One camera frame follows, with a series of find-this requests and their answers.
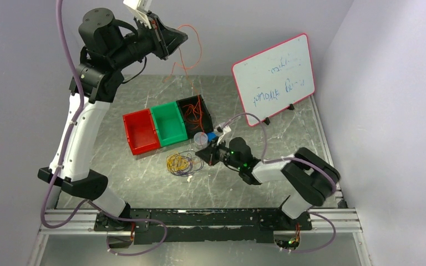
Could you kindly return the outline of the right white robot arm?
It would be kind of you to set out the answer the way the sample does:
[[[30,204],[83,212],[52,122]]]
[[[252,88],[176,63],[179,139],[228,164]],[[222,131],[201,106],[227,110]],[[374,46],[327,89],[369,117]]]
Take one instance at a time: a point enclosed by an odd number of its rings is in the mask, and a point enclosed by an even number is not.
[[[333,166],[306,147],[283,158],[262,161],[252,154],[243,138],[226,143],[216,137],[195,155],[210,166],[223,163],[248,185],[288,181],[292,193],[279,206],[277,215],[277,223],[283,229],[296,225],[303,212],[322,206],[336,192],[341,179]]]

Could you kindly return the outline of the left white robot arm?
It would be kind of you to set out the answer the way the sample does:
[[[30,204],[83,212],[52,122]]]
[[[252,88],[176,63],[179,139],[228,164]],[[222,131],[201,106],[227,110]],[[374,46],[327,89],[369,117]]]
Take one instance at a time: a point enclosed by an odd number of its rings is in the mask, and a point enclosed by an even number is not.
[[[38,171],[50,186],[110,214],[109,223],[119,231],[131,224],[130,205],[109,188],[105,175],[90,169],[99,127],[124,81],[124,68],[149,54],[165,60],[188,39],[153,12],[147,12],[147,19],[129,24],[107,8],[84,15],[78,29],[84,46],[70,84],[67,123],[53,161]]]

